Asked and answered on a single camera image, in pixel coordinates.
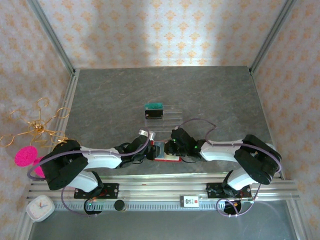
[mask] wall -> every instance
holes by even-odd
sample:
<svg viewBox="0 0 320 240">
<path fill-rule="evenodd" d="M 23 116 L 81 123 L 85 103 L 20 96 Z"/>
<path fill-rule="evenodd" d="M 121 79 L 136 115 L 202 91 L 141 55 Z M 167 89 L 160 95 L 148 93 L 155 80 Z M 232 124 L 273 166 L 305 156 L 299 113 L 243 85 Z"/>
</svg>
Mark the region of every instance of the wall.
<svg viewBox="0 0 320 240">
<path fill-rule="evenodd" d="M 320 5 L 298 0 L 255 80 L 285 175 L 320 236 Z"/>
<path fill-rule="evenodd" d="M 40 0 L 75 68 L 249 66 L 285 0 Z"/>
<path fill-rule="evenodd" d="M 1 0 L 0 16 L 2 136 L 25 132 L 25 123 L 10 120 L 8 116 L 11 111 L 20 108 L 23 117 L 32 120 L 37 114 L 33 103 L 41 97 L 50 100 L 50 105 L 42 111 L 43 118 L 53 116 L 61 104 L 70 75 L 26 0 Z M 29 180 L 27 170 L 14 164 L 14 155 L 19 148 L 28 145 L 30 140 L 30 136 L 17 137 L 13 146 L 0 147 L 1 240 L 12 239 L 24 207 L 22 195 Z"/>
</svg>

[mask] white clock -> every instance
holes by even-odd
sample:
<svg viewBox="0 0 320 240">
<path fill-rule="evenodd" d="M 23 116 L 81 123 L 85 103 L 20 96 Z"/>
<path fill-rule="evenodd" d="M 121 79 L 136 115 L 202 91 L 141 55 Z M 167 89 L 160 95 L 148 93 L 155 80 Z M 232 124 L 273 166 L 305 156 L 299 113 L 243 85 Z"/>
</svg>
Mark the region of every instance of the white clock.
<svg viewBox="0 0 320 240">
<path fill-rule="evenodd" d="M 26 206 L 26 212 L 35 222 L 41 222 L 49 217 L 55 210 L 54 202 L 46 195 L 36 197 Z"/>
</svg>

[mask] gold decoration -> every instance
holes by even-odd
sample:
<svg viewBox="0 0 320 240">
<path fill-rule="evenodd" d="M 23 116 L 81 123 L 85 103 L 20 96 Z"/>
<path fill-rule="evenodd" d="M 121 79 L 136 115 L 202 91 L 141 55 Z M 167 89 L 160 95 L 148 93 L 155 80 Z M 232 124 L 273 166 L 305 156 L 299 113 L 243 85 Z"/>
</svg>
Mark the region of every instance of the gold decoration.
<svg viewBox="0 0 320 240">
<path fill-rule="evenodd" d="M 43 106 L 47 107 L 50 103 L 49 99 L 47 97 L 42 97 L 38 101 L 35 102 L 37 109 L 39 110 L 39 117 L 36 120 L 28 121 L 24 119 L 22 116 L 25 115 L 25 111 L 21 109 L 14 110 L 10 113 L 9 119 L 18 121 L 22 120 L 27 124 L 26 131 L 18 133 L 16 135 L 14 134 L 5 134 L 0 137 L 0 147 L 6 148 L 9 147 L 14 143 L 14 140 L 16 137 L 21 136 L 21 135 L 30 135 L 32 136 L 32 139 L 30 141 L 30 146 L 34 143 L 40 144 L 41 148 L 51 148 L 54 147 L 55 145 L 65 142 L 68 138 L 66 137 L 65 133 L 62 131 L 52 131 L 47 129 L 48 123 L 55 118 L 58 119 L 65 119 L 69 116 L 70 114 L 70 109 L 67 107 L 61 107 L 59 108 L 55 115 L 52 116 L 49 120 L 45 121 L 41 117 L 41 107 L 39 105 L 40 102 L 44 102 Z M 13 114 L 14 113 L 20 113 L 19 117 L 16 119 L 13 119 Z M 48 140 L 42 140 L 42 134 L 49 134 L 50 135 L 50 142 L 51 144 L 47 144 Z"/>
</svg>

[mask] pink round object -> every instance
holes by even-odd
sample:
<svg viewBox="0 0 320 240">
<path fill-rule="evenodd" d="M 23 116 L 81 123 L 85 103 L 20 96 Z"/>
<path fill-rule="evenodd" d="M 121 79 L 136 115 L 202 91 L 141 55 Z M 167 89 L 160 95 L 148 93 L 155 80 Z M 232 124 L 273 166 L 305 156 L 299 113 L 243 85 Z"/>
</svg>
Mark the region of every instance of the pink round object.
<svg viewBox="0 0 320 240">
<path fill-rule="evenodd" d="M 43 158 L 43 156 L 40 156 L 40 157 L 38 157 L 36 160 L 34 160 L 33 166 L 34 166 L 34 165 L 37 165 L 38 163 L 40 163 L 40 160 L 41 160 L 42 158 Z M 45 174 L 44 174 L 44 172 L 42 171 L 41 166 L 38 166 L 38 167 L 34 170 L 34 172 L 35 172 L 39 177 L 41 177 L 41 178 L 44 178 L 44 177 L 45 177 Z"/>
<path fill-rule="evenodd" d="M 32 164 L 38 155 L 34 146 L 25 146 L 21 148 L 14 157 L 14 162 L 19 167 L 26 167 Z"/>
</svg>

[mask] white sticker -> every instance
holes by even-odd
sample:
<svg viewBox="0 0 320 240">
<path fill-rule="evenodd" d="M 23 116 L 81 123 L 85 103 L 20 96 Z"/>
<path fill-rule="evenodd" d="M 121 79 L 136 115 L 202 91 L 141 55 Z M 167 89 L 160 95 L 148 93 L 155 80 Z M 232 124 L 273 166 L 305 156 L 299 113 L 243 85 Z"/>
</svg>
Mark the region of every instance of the white sticker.
<svg viewBox="0 0 320 240">
<path fill-rule="evenodd" d="M 184 208 L 199 208 L 199 197 L 198 196 L 183 196 L 183 207 Z"/>
</svg>

